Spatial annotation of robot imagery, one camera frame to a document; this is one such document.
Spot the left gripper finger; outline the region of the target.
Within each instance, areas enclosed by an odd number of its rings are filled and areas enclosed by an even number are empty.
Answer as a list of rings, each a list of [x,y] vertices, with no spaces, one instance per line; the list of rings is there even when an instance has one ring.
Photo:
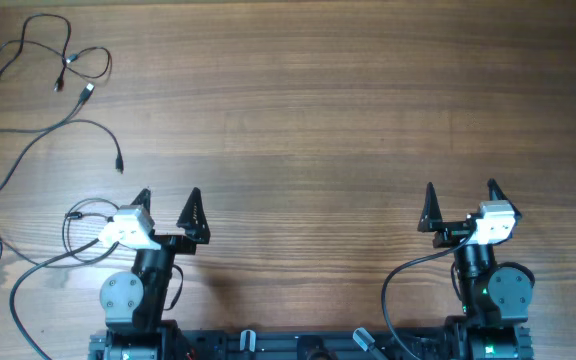
[[[151,212],[151,190],[149,188],[143,188],[140,193],[131,202],[133,207],[141,207],[146,212]]]
[[[180,213],[176,226],[198,244],[208,244],[211,231],[204,212],[201,190],[194,187]]]

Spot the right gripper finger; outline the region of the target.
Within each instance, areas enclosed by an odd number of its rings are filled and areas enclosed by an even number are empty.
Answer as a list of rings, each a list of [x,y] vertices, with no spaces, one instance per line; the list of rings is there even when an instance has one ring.
[[[432,182],[426,186],[424,206],[420,215],[417,231],[422,233],[438,232],[444,228],[442,213]]]
[[[517,207],[512,203],[511,200],[504,194],[501,187],[498,185],[494,178],[490,178],[487,182],[489,199],[491,201],[506,201],[514,211],[514,218],[516,220],[522,219],[522,213],[517,209]]]

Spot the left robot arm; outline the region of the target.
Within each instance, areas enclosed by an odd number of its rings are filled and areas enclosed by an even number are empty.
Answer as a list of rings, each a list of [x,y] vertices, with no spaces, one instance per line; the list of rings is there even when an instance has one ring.
[[[124,245],[136,251],[132,268],[109,276],[100,289],[106,331],[90,337],[88,357],[111,359],[194,359],[195,350],[174,320],[162,315],[180,295],[166,301],[178,255],[193,255],[207,244],[211,232],[202,196],[195,187],[176,226],[180,234],[158,234],[150,214],[151,190],[142,189],[129,205],[118,208],[98,235],[105,245]]]

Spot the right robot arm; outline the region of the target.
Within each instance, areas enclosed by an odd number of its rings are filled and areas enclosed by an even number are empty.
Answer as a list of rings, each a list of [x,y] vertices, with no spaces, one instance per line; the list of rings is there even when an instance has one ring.
[[[528,320],[536,279],[516,262],[499,263],[494,248],[512,238],[520,211],[493,179],[489,199],[462,221],[445,221],[434,186],[426,187],[418,230],[433,247],[450,249],[462,316],[445,321],[448,359],[526,360],[534,357]]]

